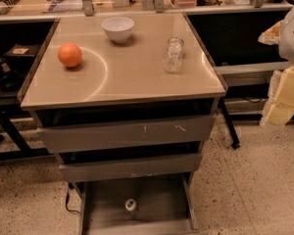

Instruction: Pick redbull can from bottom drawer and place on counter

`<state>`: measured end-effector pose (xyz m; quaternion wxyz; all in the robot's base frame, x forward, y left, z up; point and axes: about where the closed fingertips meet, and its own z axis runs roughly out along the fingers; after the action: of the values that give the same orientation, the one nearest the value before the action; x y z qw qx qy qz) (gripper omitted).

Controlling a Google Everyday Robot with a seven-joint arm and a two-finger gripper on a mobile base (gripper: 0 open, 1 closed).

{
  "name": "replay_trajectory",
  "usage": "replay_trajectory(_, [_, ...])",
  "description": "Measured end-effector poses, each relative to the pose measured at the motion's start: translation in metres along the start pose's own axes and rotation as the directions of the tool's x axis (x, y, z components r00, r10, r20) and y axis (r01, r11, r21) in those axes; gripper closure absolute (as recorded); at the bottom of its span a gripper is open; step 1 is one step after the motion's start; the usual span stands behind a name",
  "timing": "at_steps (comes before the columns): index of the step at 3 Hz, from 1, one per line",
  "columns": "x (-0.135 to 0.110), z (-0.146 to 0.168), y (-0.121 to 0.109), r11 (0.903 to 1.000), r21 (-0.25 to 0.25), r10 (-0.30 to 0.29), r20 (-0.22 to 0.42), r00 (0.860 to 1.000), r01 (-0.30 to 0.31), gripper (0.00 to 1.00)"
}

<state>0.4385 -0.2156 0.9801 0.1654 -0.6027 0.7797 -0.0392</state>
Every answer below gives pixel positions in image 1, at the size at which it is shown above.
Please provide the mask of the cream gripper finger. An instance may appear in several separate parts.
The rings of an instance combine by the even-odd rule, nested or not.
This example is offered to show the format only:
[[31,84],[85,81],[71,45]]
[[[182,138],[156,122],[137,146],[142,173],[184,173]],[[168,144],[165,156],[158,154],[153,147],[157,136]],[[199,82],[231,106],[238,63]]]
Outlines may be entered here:
[[284,71],[273,72],[268,96],[262,112],[261,125],[285,125],[294,116],[294,64]]
[[259,36],[258,41],[266,45],[278,45],[281,24],[282,22],[277,22],[268,28]]

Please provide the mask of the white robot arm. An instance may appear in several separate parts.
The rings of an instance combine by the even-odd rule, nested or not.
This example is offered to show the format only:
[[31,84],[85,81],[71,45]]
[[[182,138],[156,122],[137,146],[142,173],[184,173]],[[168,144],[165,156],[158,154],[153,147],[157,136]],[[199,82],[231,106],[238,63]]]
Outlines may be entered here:
[[290,63],[284,71],[273,72],[261,119],[261,125],[282,126],[294,116],[294,6],[282,21],[263,32],[258,41],[277,45],[279,56]]

